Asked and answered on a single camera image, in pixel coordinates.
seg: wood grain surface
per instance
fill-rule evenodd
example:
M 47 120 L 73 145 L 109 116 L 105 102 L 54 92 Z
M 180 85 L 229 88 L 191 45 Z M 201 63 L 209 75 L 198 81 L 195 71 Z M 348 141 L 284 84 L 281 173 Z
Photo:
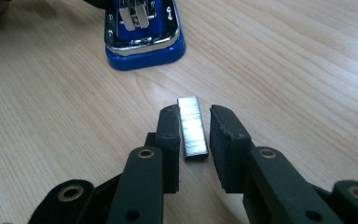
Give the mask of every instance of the wood grain surface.
M 109 66 L 103 10 L 80 0 L 13 0 L 0 17 L 0 223 L 26 223 L 69 179 L 98 186 L 157 127 L 158 112 L 198 95 L 231 108 L 257 146 L 279 149 L 312 184 L 358 180 L 358 1 L 176 0 L 179 61 Z M 213 158 L 184 162 L 164 223 L 248 223 Z

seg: table surface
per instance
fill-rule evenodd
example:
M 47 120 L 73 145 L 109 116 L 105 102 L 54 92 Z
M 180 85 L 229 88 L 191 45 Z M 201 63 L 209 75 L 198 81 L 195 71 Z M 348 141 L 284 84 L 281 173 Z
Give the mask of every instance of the table surface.
M 159 110 L 197 95 L 231 108 L 257 146 L 279 149 L 310 183 L 358 180 L 358 1 L 177 0 L 186 54 L 119 72 L 103 10 L 80 0 L 16 0 L 0 17 L 0 223 L 25 223 L 70 179 L 122 172 Z M 185 162 L 164 223 L 248 223 L 210 156 Z

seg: wooden table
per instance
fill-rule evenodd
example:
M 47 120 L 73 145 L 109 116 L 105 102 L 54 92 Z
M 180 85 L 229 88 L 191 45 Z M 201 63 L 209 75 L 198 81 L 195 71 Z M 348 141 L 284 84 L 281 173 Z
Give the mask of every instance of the wooden table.
M 257 146 L 279 149 L 312 184 L 358 180 L 358 1 L 177 0 L 186 54 L 119 72 L 104 12 L 80 0 L 15 0 L 0 17 L 0 223 L 25 223 L 69 179 L 122 172 L 158 112 L 198 95 L 231 108 Z M 213 158 L 184 162 L 164 223 L 248 223 Z

